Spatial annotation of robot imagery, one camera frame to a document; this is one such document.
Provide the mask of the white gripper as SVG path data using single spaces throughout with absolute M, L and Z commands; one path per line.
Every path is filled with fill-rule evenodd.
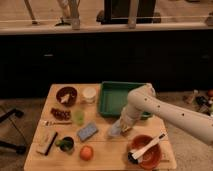
M 138 121 L 138 111 L 131 107 L 126 106 L 122 109 L 120 117 L 120 126 L 122 130 L 131 129 Z

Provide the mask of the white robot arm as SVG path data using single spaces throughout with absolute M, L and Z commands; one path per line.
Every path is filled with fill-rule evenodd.
M 213 146 L 213 118 L 158 100 L 150 83 L 128 93 L 127 104 L 122 109 L 120 117 L 122 127 L 133 127 L 142 112 L 155 114 L 207 145 Z

